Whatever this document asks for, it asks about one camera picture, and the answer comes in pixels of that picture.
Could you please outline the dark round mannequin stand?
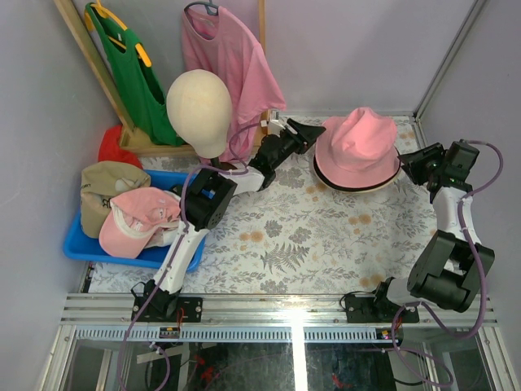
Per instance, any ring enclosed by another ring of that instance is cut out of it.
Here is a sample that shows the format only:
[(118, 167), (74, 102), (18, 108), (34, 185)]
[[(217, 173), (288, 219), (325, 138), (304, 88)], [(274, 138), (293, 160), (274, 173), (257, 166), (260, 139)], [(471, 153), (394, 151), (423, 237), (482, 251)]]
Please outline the dark round mannequin stand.
[(216, 168), (224, 170), (224, 171), (232, 171), (232, 172), (243, 172), (243, 165), (236, 165), (230, 162), (221, 162), (218, 159), (215, 159), (212, 163)]

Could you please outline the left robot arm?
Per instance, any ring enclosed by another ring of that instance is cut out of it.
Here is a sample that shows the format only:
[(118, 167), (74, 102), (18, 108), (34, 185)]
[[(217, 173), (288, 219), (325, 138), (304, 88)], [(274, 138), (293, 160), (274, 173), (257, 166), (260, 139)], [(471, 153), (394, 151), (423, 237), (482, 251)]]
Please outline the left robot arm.
[(243, 169), (223, 170), (202, 165), (188, 174), (181, 188), (181, 221), (161, 267), (134, 296), (134, 322), (180, 322), (188, 311), (179, 302), (186, 272), (209, 231), (222, 220), (234, 196), (266, 189), (276, 169), (291, 155), (302, 155), (326, 131), (288, 119), (278, 134), (261, 140), (255, 156)]

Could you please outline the blue plastic bin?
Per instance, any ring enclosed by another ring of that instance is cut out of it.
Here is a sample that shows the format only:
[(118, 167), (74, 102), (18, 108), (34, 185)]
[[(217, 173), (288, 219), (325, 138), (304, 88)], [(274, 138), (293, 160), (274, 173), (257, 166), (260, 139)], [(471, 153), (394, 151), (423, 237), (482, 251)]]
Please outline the blue plastic bin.
[[(151, 185), (168, 190), (185, 182), (187, 173), (166, 172), (146, 169), (151, 176)], [(118, 265), (159, 269), (167, 255), (169, 247), (144, 249), (137, 258), (111, 257), (105, 253), (98, 239), (88, 237), (81, 229), (81, 212), (72, 220), (72, 225), (63, 242), (66, 257), (79, 261), (104, 262)]]

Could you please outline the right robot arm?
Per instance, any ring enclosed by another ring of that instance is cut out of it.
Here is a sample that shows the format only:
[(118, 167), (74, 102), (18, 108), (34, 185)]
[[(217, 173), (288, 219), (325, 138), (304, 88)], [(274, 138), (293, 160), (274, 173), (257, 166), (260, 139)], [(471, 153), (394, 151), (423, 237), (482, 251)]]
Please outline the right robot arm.
[(373, 292), (351, 292), (340, 299), (349, 323), (387, 323), (395, 317), (416, 323), (412, 309), (398, 314), (401, 306), (420, 301), (459, 313), (470, 307), (495, 260), (494, 251), (482, 245), (471, 216), (476, 191), (467, 178), (479, 155), (476, 145), (463, 139), (449, 148), (435, 143), (399, 157), (409, 179), (430, 194), (436, 232), (408, 278), (389, 278)]

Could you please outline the pink baseball cap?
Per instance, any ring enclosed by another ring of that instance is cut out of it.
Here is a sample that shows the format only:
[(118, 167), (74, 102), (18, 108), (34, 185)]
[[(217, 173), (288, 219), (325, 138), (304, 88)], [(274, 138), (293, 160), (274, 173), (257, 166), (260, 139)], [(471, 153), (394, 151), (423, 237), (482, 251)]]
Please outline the pink baseball cap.
[(143, 187), (111, 199), (111, 211), (99, 233), (103, 251), (134, 259), (147, 248), (173, 243), (179, 225), (179, 199), (170, 191)]

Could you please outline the pink bucket hat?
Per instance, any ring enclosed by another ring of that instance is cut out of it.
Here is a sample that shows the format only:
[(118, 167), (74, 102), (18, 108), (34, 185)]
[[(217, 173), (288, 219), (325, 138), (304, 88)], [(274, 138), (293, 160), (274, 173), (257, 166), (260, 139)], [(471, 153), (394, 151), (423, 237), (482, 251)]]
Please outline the pink bucket hat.
[(313, 158), (316, 175), (339, 191), (372, 191), (400, 171), (395, 147), (397, 127), (389, 116), (357, 108), (346, 117), (333, 116), (322, 124)]

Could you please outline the beige mannequin head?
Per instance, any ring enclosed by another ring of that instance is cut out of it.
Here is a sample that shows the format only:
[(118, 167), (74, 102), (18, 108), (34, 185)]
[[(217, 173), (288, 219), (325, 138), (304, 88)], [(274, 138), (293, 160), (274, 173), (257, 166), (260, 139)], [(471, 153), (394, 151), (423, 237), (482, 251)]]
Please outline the beige mannequin head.
[(169, 121), (177, 134), (204, 159), (227, 148), (233, 106), (225, 83), (202, 69), (184, 72), (166, 96)]

